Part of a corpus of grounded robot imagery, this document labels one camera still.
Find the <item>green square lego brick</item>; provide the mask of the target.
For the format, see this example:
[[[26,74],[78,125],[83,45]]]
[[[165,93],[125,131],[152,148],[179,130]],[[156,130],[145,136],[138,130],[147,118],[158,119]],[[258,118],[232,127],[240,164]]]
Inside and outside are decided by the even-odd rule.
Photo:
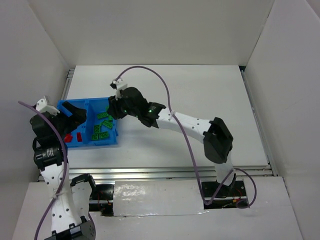
[[[93,126],[93,133],[98,134],[101,132],[101,126],[99,124]]]

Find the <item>red arch lego piece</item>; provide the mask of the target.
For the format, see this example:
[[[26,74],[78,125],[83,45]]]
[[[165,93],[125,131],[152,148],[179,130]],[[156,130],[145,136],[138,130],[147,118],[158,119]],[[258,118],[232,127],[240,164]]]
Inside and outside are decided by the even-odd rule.
[[[72,139],[73,139],[73,136],[68,133],[68,134],[64,137],[64,142],[65,142],[65,143],[70,143],[70,142],[72,142]]]

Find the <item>red lego brick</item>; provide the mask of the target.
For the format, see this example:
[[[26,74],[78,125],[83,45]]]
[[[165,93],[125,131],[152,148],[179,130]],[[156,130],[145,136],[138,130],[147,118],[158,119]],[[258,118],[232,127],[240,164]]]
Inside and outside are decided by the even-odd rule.
[[[80,132],[76,133],[76,139],[78,143],[81,143],[83,141],[82,134]]]

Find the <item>green sloped lego brick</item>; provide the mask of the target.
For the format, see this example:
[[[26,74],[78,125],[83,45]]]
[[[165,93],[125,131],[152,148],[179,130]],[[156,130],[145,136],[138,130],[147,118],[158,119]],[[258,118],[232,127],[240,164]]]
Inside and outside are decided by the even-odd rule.
[[[98,134],[98,133],[92,134],[92,135],[91,135],[91,140],[92,140],[92,141],[97,141],[97,140],[99,140],[99,134]]]

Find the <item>green lego plate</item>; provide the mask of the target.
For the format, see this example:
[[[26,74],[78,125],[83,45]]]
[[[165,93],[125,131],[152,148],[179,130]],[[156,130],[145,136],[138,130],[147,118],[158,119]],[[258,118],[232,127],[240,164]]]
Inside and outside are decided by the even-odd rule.
[[[101,125],[107,127],[108,129],[112,129],[114,126],[112,121],[106,119],[101,122]]]

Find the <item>green studded lego brick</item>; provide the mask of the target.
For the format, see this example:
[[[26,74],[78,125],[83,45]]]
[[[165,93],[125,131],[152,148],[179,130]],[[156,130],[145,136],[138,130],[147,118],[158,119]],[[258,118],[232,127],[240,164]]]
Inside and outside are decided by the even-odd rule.
[[[109,116],[109,114],[107,112],[102,112],[97,114],[97,119],[104,119],[107,118]]]

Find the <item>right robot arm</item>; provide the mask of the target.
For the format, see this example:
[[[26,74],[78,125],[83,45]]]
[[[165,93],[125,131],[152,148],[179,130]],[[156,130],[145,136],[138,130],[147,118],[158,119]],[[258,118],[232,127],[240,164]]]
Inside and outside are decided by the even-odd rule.
[[[234,183],[234,167],[230,156],[234,138],[221,118],[208,120],[191,117],[169,110],[163,104],[148,102],[135,87],[126,84],[116,86],[114,83],[111,87],[115,95],[108,98],[107,112],[115,120],[132,116],[148,128],[185,133],[203,144],[205,157],[214,163],[217,182],[228,187]]]

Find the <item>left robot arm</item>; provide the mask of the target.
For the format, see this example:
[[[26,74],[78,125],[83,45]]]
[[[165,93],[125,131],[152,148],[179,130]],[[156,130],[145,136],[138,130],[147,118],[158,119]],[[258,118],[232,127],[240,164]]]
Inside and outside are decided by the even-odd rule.
[[[31,107],[36,114],[30,119],[35,138],[32,142],[33,160],[48,187],[50,203],[36,228],[40,228],[48,214],[51,216],[50,240],[94,240],[96,228],[89,213],[90,195],[96,185],[88,173],[69,179],[67,134],[87,120],[87,111],[68,101],[63,102],[70,113],[48,103],[45,97]]]

